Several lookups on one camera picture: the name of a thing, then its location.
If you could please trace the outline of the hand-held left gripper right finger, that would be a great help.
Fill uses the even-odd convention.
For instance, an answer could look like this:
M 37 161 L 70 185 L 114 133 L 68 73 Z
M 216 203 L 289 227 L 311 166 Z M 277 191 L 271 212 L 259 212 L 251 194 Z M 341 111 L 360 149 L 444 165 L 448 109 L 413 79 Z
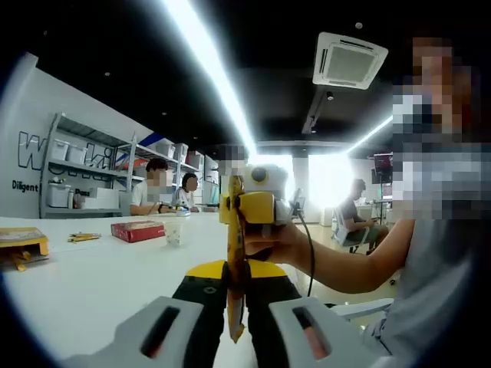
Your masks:
M 259 367 L 382 367 L 339 310 L 301 297 L 279 266 L 249 259 L 248 329 Z

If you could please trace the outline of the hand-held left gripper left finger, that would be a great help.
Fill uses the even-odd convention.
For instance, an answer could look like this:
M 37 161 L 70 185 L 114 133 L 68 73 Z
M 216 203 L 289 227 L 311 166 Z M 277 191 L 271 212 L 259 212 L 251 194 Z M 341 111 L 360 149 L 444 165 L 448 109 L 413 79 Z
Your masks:
M 64 367 L 212 367 L 224 328 L 225 261 L 186 273 L 172 297 L 158 297 L 119 324 L 114 340 Z

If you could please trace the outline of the person's right hand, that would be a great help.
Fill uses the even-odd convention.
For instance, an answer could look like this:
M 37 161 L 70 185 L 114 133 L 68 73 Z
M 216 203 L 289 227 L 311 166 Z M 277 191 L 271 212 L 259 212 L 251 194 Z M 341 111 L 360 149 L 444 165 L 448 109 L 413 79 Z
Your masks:
M 292 222 L 272 226 L 269 232 L 261 225 L 248 225 L 244 240 L 248 258 L 292 266 L 301 264 L 308 247 L 307 235 Z

